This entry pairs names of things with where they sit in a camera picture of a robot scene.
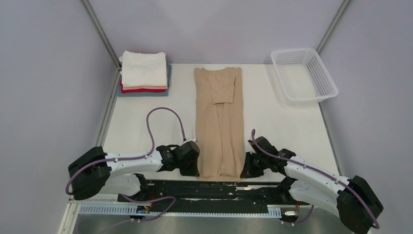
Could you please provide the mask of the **white plastic laundry basket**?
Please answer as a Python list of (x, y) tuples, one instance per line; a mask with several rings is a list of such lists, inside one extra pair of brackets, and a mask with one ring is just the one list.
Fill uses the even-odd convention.
[(292, 48), (270, 54), (288, 105), (319, 103), (338, 95), (325, 64), (312, 48)]

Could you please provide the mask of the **right corner metal post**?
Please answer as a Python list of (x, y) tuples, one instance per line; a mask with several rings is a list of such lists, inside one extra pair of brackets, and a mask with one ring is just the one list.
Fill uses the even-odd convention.
[(342, 17), (344, 16), (344, 14), (346, 13), (346, 11), (348, 10), (349, 6), (352, 4), (353, 0), (343, 0), (338, 8), (338, 10), (336, 11), (336, 13), (334, 14), (329, 26), (327, 27), (325, 33), (323, 34), (317, 48), (316, 51), (319, 55), (322, 54), (325, 46), (327, 45), (327, 43), (330, 40), (330, 37), (333, 35), (335, 29), (337, 28), (337, 26), (339, 25)]

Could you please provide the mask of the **peach folded t shirt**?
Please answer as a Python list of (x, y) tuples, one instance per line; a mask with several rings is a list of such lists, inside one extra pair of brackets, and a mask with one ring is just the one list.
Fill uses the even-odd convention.
[(166, 90), (168, 86), (123, 86), (123, 90)]

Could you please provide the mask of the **red folded t shirt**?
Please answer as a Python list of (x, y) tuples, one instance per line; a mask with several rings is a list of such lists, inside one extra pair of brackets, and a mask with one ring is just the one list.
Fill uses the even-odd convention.
[(144, 93), (144, 92), (149, 92), (149, 93), (163, 93), (166, 90), (123, 90), (122, 87), (124, 86), (122, 81), (120, 81), (119, 83), (120, 87), (121, 87), (121, 93), (123, 94), (128, 94), (128, 93)]

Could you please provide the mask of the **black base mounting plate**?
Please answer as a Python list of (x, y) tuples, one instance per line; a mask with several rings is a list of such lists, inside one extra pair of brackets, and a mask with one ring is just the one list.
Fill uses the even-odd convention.
[(131, 199), (147, 201), (176, 198), (171, 213), (264, 214), (270, 205), (296, 208), (299, 204), (282, 182), (218, 182), (194, 180), (148, 180), (143, 191)]

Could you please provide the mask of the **aluminium frame rail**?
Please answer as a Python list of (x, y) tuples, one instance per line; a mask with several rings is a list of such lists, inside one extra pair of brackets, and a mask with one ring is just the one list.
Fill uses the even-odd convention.
[(81, 224), (85, 224), (89, 215), (81, 214), (83, 207), (94, 206), (91, 203), (70, 203), (68, 202), (57, 234), (74, 234)]

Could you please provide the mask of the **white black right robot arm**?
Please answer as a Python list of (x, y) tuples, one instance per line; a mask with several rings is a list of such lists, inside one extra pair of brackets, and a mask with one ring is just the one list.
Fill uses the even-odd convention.
[(241, 178), (260, 177), (270, 169), (285, 177), (278, 190), (283, 203), (295, 200), (317, 206), (337, 216), (356, 234), (379, 229), (377, 218), (384, 207), (364, 178), (348, 178), (317, 168), (288, 149), (277, 150), (263, 136), (248, 143), (254, 151), (245, 154)]

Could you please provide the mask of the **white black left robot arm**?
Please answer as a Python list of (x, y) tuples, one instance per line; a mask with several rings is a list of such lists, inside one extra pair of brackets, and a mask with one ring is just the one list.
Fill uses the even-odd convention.
[(200, 149), (193, 140), (133, 154), (106, 153), (101, 146), (93, 147), (69, 165), (66, 192), (75, 200), (97, 194), (122, 194), (142, 202), (149, 196), (143, 172), (177, 169), (183, 176), (198, 177), (199, 154)]

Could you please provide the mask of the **corner metal post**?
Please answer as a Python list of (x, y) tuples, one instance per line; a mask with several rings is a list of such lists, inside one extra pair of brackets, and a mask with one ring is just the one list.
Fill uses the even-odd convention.
[(336, 11), (336, 13), (334, 14), (329, 26), (327, 27), (325, 33), (323, 34), (317, 48), (316, 51), (319, 55), (322, 54), (325, 46), (327, 45), (327, 43), (330, 40), (330, 37), (333, 35), (335, 29), (337, 28), (337, 26), (339, 25), (342, 17), (344, 16), (344, 14), (346, 13), (346, 11), (348, 10), (349, 6), (352, 4), (353, 0), (343, 0), (338, 8), (338, 10)]
[(92, 22), (92, 25), (95, 29), (95, 31), (97, 32), (100, 40), (102, 41), (112, 63), (114, 64), (114, 66), (117, 68), (117, 70), (121, 69), (121, 64), (120, 61), (118, 60), (115, 51), (98, 19), (97, 14), (95, 13), (92, 4), (90, 3), (89, 0), (80, 0), (80, 3), (82, 4), (82, 6), (84, 7), (86, 14), (88, 15), (89, 19)]

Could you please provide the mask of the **beige t shirt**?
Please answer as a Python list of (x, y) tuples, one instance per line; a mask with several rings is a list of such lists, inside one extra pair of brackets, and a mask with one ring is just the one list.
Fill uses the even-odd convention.
[(194, 80), (200, 178), (238, 180), (245, 163), (242, 70), (195, 68)]

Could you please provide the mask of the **left corner metal post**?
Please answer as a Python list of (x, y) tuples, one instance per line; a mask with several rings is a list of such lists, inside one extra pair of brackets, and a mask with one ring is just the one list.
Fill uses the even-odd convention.
[(80, 0), (80, 3), (82, 4), (82, 6), (84, 7), (86, 14), (88, 15), (89, 19), (92, 22), (92, 25), (95, 29), (95, 31), (97, 32), (100, 40), (102, 41), (112, 63), (114, 64), (114, 66), (117, 68), (117, 70), (121, 69), (121, 64), (120, 61), (118, 60), (115, 51), (98, 19), (97, 14), (95, 13), (92, 4), (90, 3), (89, 0)]

